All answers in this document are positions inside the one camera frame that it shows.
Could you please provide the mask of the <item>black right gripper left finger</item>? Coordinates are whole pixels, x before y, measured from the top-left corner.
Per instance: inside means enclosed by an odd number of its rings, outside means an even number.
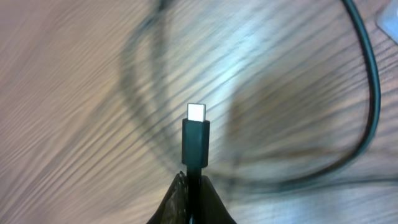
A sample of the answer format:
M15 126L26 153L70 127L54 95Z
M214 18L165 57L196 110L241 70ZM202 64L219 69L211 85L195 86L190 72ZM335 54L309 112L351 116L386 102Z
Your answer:
M187 177L180 171L147 224L185 224L188 216L187 204Z

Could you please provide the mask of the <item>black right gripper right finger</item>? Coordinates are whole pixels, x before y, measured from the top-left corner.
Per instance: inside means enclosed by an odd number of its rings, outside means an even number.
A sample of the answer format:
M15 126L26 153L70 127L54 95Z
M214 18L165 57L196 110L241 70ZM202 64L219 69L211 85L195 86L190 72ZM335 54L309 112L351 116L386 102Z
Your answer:
M203 224L236 224L205 175L201 177L200 217Z

